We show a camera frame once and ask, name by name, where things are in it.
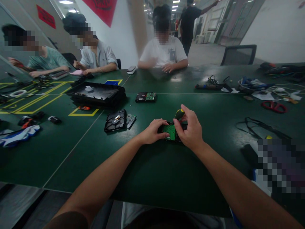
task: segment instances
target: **white t-shirt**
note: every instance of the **white t-shirt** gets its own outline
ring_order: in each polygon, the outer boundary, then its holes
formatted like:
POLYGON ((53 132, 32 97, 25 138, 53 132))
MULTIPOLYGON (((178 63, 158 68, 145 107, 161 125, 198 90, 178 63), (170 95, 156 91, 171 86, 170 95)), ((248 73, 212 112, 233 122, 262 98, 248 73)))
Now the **white t-shirt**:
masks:
POLYGON ((140 61, 147 62, 151 58, 158 58, 155 67, 163 67, 165 64, 177 63, 187 59, 187 56, 180 40, 177 37, 170 36, 168 42, 164 45, 161 45, 157 38, 148 42, 140 61))

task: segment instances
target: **black office chair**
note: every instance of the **black office chair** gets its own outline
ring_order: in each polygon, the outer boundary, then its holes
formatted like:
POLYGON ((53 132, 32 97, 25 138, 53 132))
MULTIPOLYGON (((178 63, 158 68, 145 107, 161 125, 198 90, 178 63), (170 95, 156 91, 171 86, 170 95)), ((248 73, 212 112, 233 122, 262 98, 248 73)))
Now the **black office chair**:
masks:
POLYGON ((72 66, 74 64, 74 61, 77 60, 76 57, 72 53, 70 53, 70 52, 62 53, 62 55, 69 62, 69 64, 71 64, 72 66))
POLYGON ((221 65, 251 65, 255 58, 256 48, 256 45, 226 47, 221 65))
POLYGON ((122 69, 122 66, 121 66, 121 59, 117 59, 117 62, 118 62, 118 68, 119 68, 119 69, 122 69))

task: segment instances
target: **red scissors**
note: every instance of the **red scissors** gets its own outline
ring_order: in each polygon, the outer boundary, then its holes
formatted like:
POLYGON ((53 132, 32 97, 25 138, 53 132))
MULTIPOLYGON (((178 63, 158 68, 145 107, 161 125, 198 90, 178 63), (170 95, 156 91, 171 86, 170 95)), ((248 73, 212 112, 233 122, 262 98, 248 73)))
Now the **red scissors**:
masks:
POLYGON ((287 108, 283 104, 275 101, 264 101, 261 106, 280 114, 287 112, 287 108))

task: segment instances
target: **computer mouse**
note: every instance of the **computer mouse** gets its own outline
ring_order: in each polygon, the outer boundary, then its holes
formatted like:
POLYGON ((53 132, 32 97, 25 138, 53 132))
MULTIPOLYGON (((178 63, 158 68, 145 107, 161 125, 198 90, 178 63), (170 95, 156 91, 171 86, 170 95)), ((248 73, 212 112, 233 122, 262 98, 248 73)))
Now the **computer mouse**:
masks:
POLYGON ((55 117, 55 116, 49 117, 48 120, 52 123, 55 123, 55 124, 61 123, 61 120, 58 117, 55 117))

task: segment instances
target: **green circuit board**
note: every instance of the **green circuit board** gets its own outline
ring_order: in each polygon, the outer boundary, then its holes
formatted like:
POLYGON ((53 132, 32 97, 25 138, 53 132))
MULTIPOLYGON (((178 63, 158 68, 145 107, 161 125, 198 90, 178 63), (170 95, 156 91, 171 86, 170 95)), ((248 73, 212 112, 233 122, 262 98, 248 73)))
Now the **green circuit board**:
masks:
POLYGON ((176 129, 175 129, 175 125, 168 125, 168 126, 164 126, 163 127, 163 133, 169 133, 169 137, 165 138, 167 140, 172 140, 175 141, 176 140, 176 129))
POLYGON ((146 100, 154 100, 155 97, 156 97, 156 93, 154 93, 154 92, 147 92, 146 100))

